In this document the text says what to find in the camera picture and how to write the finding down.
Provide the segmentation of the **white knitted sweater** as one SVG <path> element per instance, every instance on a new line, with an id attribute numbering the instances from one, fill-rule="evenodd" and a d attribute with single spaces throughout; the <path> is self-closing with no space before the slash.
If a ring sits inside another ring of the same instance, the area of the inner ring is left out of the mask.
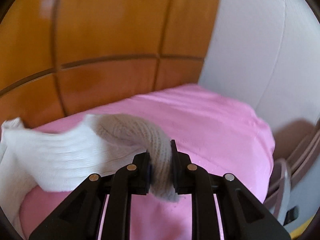
<path id="1" fill-rule="evenodd" d="M 151 193 L 178 200 L 171 179 L 170 138 L 148 120 L 88 114 L 66 132 L 44 133 L 25 128 L 16 118 L 3 122 L 1 132 L 1 207 L 19 234 L 20 206 L 34 187 L 73 191 L 90 174 L 110 175 L 142 152 L 150 154 Z"/>

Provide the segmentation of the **pink bed sheet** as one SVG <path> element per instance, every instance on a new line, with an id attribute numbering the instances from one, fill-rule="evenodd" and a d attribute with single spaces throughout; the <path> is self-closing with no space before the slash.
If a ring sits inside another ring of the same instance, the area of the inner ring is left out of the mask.
<path id="1" fill-rule="evenodd" d="M 100 106 L 92 114 L 125 113 L 147 119 L 176 141 L 177 149 L 209 173 L 234 174 L 261 202 L 273 168 L 274 138 L 249 105 L 198 85 L 183 85 Z M 131 239 L 190 239 L 191 197 L 176 203 L 134 195 Z"/>

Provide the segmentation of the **orange wooden wardrobe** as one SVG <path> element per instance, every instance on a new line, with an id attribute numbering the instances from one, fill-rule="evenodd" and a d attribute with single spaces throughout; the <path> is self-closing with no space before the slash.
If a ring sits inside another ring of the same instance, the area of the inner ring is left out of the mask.
<path id="1" fill-rule="evenodd" d="M 1 120 L 34 128 L 199 80 L 219 0 L 1 0 Z"/>

